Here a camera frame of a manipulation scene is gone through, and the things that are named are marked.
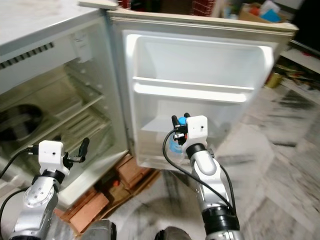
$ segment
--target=marble floor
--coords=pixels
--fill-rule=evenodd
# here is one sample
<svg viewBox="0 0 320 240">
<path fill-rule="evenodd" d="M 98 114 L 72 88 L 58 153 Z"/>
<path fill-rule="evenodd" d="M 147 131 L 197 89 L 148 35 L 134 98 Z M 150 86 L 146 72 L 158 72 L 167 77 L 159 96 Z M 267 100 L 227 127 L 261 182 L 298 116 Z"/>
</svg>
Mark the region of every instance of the marble floor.
<svg viewBox="0 0 320 240">
<path fill-rule="evenodd" d="M 320 106 L 282 86 L 263 88 L 216 152 L 233 182 L 246 240 L 320 239 L 318 146 Z M 162 171 L 151 188 L 109 217 L 118 239 L 152 240 L 167 226 L 205 239 L 196 196 L 187 185 L 187 179 Z"/>
</svg>

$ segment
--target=refrigerator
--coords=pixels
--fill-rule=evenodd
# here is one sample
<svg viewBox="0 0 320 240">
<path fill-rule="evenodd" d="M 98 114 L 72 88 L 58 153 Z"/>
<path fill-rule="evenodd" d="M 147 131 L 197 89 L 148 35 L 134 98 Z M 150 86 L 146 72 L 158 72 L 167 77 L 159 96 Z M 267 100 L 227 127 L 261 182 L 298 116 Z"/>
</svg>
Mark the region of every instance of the refrigerator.
<svg viewBox="0 0 320 240">
<path fill-rule="evenodd" d="M 290 23 L 136 12 L 111 1 L 79 4 L 101 9 L 0 45 L 0 113 L 20 106 L 41 113 L 36 121 L 20 112 L 13 115 L 18 123 L 2 125 L 15 139 L 0 136 L 1 169 L 42 140 L 59 136 L 76 155 L 90 138 L 86 161 L 62 183 L 65 209 L 129 152 L 139 166 L 172 170 L 162 155 L 172 115 L 206 116 L 208 148 L 219 149 L 297 30 Z M 37 124 L 21 130 L 27 121 Z M 181 166 L 190 170 L 189 160 Z M 39 168 L 36 156 L 21 155 L 0 190 L 28 186 Z"/>
</svg>

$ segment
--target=black cable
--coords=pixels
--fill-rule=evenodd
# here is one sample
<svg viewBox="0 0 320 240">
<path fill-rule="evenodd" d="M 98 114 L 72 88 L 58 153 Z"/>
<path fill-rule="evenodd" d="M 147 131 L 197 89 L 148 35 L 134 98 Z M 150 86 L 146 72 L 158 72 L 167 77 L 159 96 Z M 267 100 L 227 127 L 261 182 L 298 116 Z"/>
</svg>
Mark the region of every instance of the black cable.
<svg viewBox="0 0 320 240">
<path fill-rule="evenodd" d="M 5 206 L 6 204 L 8 203 L 8 201 L 16 194 L 18 193 L 21 193 L 21 192 L 24 192 L 28 189 L 29 187 L 25 187 L 23 189 L 20 189 L 18 191 L 15 191 L 14 193 L 12 193 L 11 195 L 9 195 L 5 200 L 4 202 L 2 203 L 2 206 L 0 208 L 0 240 L 3 240 L 4 238 L 2 237 L 2 232 L 1 232 L 1 220 L 2 220 L 2 214 L 4 213 L 4 209 L 5 209 Z"/>
<path fill-rule="evenodd" d="M 29 148 L 23 149 L 19 152 L 17 152 L 8 162 L 8 164 L 4 167 L 4 169 L 2 170 L 2 172 L 0 173 L 0 179 L 3 177 L 3 175 L 5 174 L 5 172 L 7 171 L 7 169 L 10 167 L 10 165 L 14 162 L 14 160 L 22 153 L 26 153 L 29 152 Z"/>
<path fill-rule="evenodd" d="M 222 196 L 220 193 L 218 193 L 216 190 L 214 190 L 212 187 L 210 187 L 208 184 L 206 184 L 204 181 L 202 181 L 201 179 L 199 179 L 198 177 L 192 175 L 190 172 L 188 172 L 187 170 L 184 170 L 182 167 L 178 166 L 177 164 L 175 164 L 173 161 L 171 161 L 166 153 L 166 144 L 168 141 L 169 136 L 174 133 L 174 130 L 171 130 L 164 138 L 163 140 L 163 144 L 162 144 L 162 153 L 163 156 L 165 158 L 165 160 L 167 160 L 167 162 L 169 164 L 171 164 L 173 167 L 175 167 L 176 169 L 178 169 L 179 171 L 183 172 L 185 175 L 187 175 L 188 177 L 192 178 L 193 180 L 197 181 L 198 183 L 202 184 L 203 186 L 207 187 L 210 191 L 212 191 L 214 194 L 216 194 L 219 198 L 221 198 L 221 200 L 228 206 L 228 208 L 232 211 L 232 213 L 236 216 L 235 211 L 233 209 L 233 207 L 231 206 L 231 204 L 224 198 L 224 196 Z"/>
<path fill-rule="evenodd" d="M 229 174 L 227 173 L 227 170 L 220 164 L 220 167 L 222 171 L 224 172 L 226 179 L 228 180 L 229 188 L 230 188 L 230 195 L 231 195 L 231 201 L 232 201 L 232 208 L 234 211 L 234 214 L 237 215 L 237 210 L 236 210 L 236 201 L 235 201 L 235 195 L 234 195 L 234 188 L 232 187 L 232 182 L 229 177 Z"/>
</svg>

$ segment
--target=vent grille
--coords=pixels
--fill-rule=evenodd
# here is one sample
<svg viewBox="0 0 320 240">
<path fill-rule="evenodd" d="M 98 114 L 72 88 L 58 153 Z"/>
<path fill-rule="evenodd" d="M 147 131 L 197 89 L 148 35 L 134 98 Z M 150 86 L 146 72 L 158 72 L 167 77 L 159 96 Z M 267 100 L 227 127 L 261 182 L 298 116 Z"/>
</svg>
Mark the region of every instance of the vent grille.
<svg viewBox="0 0 320 240">
<path fill-rule="evenodd" d="M 34 55 L 40 54 L 40 53 L 47 51 L 49 49 L 52 49 L 54 47 L 55 47 L 54 43 L 49 42 L 48 44 L 42 45 L 42 46 L 37 47 L 33 50 L 27 51 L 19 56 L 13 57 L 7 61 L 1 62 L 0 63 L 0 70 L 8 68 L 14 64 L 17 64 L 25 59 L 31 58 Z"/>
</svg>

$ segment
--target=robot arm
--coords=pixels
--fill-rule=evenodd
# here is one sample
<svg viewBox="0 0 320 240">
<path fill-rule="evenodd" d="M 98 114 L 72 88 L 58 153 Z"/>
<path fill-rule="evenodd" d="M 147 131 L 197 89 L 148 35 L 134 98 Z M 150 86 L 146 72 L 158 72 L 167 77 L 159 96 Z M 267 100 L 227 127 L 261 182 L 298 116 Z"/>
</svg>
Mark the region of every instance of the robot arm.
<svg viewBox="0 0 320 240">
<path fill-rule="evenodd" d="M 51 225 L 53 210 L 58 203 L 60 185 L 69 175 L 73 163 L 86 159 L 89 139 L 85 138 L 78 156 L 69 157 L 59 141 L 44 140 L 38 146 L 41 176 L 23 196 L 23 208 L 13 228 L 10 240 L 44 240 Z"/>
<path fill-rule="evenodd" d="M 220 164 L 207 151 L 207 118 L 191 117 L 188 113 L 185 113 L 184 117 L 186 124 L 180 124 L 178 118 L 172 116 L 175 132 L 173 139 L 182 145 L 182 151 L 190 159 L 192 174 L 229 201 L 220 177 Z M 206 240 L 243 240 L 234 209 L 230 209 L 219 196 L 200 183 L 196 185 L 196 192 L 207 235 Z"/>
</svg>

